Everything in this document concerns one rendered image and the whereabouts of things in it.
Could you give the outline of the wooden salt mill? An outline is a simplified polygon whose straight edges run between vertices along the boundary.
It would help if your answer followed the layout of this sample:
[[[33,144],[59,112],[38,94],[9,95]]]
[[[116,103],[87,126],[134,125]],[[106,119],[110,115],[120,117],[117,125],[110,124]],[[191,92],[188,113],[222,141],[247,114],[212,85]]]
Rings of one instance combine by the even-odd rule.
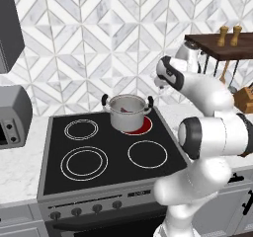
[[[225,36],[228,32],[228,26],[222,26],[219,28],[219,38],[217,41],[218,46],[224,46],[225,45]]]

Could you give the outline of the grey oven front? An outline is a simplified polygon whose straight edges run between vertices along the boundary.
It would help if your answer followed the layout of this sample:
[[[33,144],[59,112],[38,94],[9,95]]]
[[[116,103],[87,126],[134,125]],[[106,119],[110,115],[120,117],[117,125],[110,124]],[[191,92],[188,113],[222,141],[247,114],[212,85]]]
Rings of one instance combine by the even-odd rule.
[[[164,205],[160,205],[155,201],[148,201],[149,198],[151,198],[151,189],[127,193],[126,195],[96,197],[92,199],[80,197],[72,202],[49,206],[43,213],[43,219],[49,237],[152,237],[155,228],[163,221],[165,215],[92,227],[82,231],[61,231],[53,228],[54,223],[65,220],[70,221],[72,218],[89,214],[98,214],[92,210],[94,204],[100,204],[103,207],[99,213],[113,210],[154,211],[164,209],[166,214],[166,207]],[[113,208],[113,202],[116,200],[120,200],[123,204],[120,209]],[[79,216],[71,214],[71,210],[76,207],[82,209],[82,213]],[[52,220],[49,216],[54,211],[61,213],[58,220]]]

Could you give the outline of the grey cupboard door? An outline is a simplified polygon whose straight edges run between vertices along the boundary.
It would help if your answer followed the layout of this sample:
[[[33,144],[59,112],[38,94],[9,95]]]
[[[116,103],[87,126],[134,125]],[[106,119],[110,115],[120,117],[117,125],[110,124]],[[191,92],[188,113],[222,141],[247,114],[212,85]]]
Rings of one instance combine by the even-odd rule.
[[[253,231],[253,204],[243,215],[253,184],[227,186],[195,214],[193,226],[201,237],[229,237]]]

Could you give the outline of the wooden hanging spatula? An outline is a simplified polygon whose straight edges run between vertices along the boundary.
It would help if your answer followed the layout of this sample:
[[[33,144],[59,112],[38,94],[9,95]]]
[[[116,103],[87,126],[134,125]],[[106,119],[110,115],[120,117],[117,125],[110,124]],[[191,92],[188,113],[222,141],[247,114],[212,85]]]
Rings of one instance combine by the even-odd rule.
[[[223,84],[225,84],[225,74],[226,74],[226,71],[227,71],[227,69],[228,69],[229,62],[230,62],[229,60],[226,60],[226,61],[225,61],[225,65],[224,65],[223,71],[222,71],[221,76],[220,76],[220,78],[219,78],[219,81],[220,81],[221,83],[223,83]]]

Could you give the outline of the black glass hob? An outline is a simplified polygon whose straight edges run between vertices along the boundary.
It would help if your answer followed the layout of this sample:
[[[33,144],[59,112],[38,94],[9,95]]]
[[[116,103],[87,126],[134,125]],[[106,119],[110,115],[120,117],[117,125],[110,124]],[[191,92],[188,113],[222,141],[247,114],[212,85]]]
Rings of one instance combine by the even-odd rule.
[[[107,113],[51,117],[42,158],[39,200],[64,199],[151,185],[189,164],[156,109],[150,128],[117,131]]]

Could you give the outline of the grey drawer front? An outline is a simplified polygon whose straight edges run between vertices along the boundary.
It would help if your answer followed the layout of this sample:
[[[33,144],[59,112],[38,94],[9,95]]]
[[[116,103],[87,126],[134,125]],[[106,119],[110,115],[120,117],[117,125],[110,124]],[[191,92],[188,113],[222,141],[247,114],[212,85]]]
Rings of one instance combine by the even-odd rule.
[[[26,204],[0,208],[0,225],[13,225],[30,222],[33,215]]]

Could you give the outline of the wooden pepper mill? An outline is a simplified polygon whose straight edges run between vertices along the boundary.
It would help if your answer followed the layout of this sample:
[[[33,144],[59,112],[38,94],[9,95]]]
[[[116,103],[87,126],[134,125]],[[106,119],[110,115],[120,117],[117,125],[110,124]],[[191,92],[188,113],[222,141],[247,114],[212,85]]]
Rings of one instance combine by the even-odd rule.
[[[232,36],[232,39],[230,41],[231,46],[237,46],[238,37],[239,37],[241,31],[242,31],[242,27],[240,25],[233,27],[233,36]]]

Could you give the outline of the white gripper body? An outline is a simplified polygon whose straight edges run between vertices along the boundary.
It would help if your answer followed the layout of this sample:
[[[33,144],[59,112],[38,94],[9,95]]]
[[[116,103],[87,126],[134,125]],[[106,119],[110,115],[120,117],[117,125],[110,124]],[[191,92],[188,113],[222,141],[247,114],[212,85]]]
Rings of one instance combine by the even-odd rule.
[[[198,61],[199,52],[200,49],[195,43],[185,40],[176,52],[176,57],[188,63],[188,71],[201,73],[201,65]]]

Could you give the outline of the wooden knife block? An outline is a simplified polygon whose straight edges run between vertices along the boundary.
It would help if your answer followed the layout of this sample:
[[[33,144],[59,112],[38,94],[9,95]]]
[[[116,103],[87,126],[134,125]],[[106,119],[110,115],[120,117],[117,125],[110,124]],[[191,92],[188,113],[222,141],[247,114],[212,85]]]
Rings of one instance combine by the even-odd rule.
[[[253,114],[253,86],[243,87],[234,95],[234,106],[244,114]]]

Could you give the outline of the dark wooden wall shelf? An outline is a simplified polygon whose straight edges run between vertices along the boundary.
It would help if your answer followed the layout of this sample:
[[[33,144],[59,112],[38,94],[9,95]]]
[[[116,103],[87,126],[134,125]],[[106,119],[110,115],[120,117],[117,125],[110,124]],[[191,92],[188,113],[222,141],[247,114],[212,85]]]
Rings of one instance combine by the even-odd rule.
[[[185,40],[194,42],[207,55],[218,61],[253,59],[253,33],[241,33],[237,46],[231,46],[233,34],[225,36],[225,45],[218,46],[219,34],[185,35]]]

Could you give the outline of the grey toaster oven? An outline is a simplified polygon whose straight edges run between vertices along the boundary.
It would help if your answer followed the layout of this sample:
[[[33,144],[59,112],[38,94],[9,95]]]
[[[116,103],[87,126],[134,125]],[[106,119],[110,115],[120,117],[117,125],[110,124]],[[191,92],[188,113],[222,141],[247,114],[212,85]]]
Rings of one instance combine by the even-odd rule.
[[[0,150],[25,145],[32,117],[32,102],[22,86],[0,86]]]

